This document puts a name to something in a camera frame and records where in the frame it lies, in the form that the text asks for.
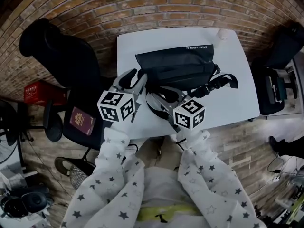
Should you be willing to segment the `white square table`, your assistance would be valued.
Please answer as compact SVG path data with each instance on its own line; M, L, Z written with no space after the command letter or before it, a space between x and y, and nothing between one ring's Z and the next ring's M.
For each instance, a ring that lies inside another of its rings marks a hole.
M140 69L136 54L168 48L211 45L218 28L181 27L151 29L126 33L117 37L117 73L130 69ZM201 129L233 124L255 118L260 115L254 80L249 64L236 33L226 30L226 40L214 49L213 62L219 66L222 74L233 74L238 80L238 88L228 85L215 89L209 95L199 99L206 107ZM140 95L141 106L134 122L128 130L131 139L150 138L174 134L174 129L166 120L150 111L145 94Z

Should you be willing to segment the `black round stool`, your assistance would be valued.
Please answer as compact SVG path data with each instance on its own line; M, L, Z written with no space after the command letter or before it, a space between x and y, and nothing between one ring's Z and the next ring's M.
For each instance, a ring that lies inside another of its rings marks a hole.
M46 137L52 142L58 142L63 134L63 122L54 110L52 100L49 100L43 113L43 127Z

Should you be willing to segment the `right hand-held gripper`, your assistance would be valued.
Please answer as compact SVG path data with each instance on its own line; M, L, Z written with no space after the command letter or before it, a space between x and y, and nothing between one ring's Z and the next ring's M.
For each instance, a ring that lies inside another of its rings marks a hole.
M195 131L202 129L206 108L198 98L189 99L188 95L173 87L166 87L166 89L169 91L170 100L183 103L173 108L158 94L146 93L146 103L149 109L159 118L168 119L176 132L181 129Z

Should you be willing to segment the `person's right forearm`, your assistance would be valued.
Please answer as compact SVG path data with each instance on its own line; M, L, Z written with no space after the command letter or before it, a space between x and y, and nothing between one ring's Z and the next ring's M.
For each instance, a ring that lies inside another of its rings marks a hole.
M235 171L217 157L206 144L208 131L182 131L186 139L178 171L178 180L192 200L203 198L241 201L245 191Z

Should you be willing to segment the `person's torso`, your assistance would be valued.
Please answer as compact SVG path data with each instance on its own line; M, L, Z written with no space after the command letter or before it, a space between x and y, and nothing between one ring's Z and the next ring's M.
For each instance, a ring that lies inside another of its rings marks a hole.
M178 182L176 171L151 167L144 171L141 211L148 217L134 228L205 228L206 221Z

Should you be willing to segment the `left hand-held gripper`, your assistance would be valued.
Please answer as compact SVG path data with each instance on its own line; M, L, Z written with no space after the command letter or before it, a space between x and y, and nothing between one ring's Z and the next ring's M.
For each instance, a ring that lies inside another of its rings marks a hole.
M138 76L131 88L131 81L136 73L135 68L125 71L113 81L109 90L102 92L97 107L104 121L123 122L129 116L131 121L134 120L141 105L137 99L147 83L147 74L143 74Z

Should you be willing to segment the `person's left forearm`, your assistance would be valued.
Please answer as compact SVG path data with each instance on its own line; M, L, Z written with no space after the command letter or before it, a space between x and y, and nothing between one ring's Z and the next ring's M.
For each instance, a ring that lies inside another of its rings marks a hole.
M130 139L117 126L105 128L105 142L95 160L96 168L88 178L90 192L96 199L109 203L117 196L142 200L144 163L134 154L123 161Z

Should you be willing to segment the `black leather bag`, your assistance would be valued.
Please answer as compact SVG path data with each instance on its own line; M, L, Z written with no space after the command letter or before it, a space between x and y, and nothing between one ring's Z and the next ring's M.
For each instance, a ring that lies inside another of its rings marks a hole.
M238 88L233 74L221 74L213 62L213 45L176 47L135 56L140 74L146 74L146 93L164 95L169 103L178 101L173 89L186 91L189 97L203 98L225 85Z

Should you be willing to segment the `black office chair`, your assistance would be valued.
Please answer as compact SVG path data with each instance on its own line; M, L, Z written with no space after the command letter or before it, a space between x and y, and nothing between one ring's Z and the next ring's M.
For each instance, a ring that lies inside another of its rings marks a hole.
M277 101L276 83L277 78L280 77L277 71L285 69L303 46L304 27L296 22L280 29L271 48L263 56L253 60L250 69L261 115L271 115L283 110L288 88L292 89L295 98L298 97L295 80L290 77L289 83L284 81L285 100Z
M22 32L19 50L25 57L34 57L61 86L69 89L63 135L84 147L99 150L108 124L102 120L97 102L111 83L101 76L92 47L81 38L62 34L57 26L42 18ZM95 119L90 135L70 123L74 108Z

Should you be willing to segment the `maroon book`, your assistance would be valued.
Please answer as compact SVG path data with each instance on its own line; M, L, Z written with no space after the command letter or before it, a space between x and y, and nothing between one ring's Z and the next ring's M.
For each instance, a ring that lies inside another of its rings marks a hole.
M96 118L85 113L79 108L74 107L71 113L69 123L85 135L90 136L92 134L95 121Z

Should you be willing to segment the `person's legs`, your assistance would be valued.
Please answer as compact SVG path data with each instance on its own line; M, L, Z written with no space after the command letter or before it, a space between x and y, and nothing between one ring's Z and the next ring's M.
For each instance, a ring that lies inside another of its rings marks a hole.
M136 153L145 168L158 167L168 170L177 170L180 166L182 149L170 136L161 136L147 139Z

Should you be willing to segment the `small white cup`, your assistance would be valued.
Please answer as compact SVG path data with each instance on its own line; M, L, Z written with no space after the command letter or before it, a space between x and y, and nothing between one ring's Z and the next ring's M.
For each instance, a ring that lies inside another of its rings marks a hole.
M228 30L224 28L220 28L216 34L216 38L221 41L225 41L228 39Z

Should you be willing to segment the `red plastic crate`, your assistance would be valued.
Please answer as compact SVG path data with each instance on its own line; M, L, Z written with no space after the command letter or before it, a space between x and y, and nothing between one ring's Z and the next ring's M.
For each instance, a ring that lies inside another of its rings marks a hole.
M53 105L67 103L67 90L39 80L24 87L24 103L46 106L51 100Z

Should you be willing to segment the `dark teal pouch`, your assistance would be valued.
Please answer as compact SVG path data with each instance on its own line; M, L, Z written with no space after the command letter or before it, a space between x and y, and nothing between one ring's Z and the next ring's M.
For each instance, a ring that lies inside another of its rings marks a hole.
M285 100L285 82L283 78L278 77L276 83L276 99L277 101Z

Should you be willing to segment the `black round device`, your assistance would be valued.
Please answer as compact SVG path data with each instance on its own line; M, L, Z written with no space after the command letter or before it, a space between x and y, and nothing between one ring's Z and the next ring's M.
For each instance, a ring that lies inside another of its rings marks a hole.
M44 210L51 202L49 188L46 186L18 188L6 194L0 201L3 211L1 216L20 219Z

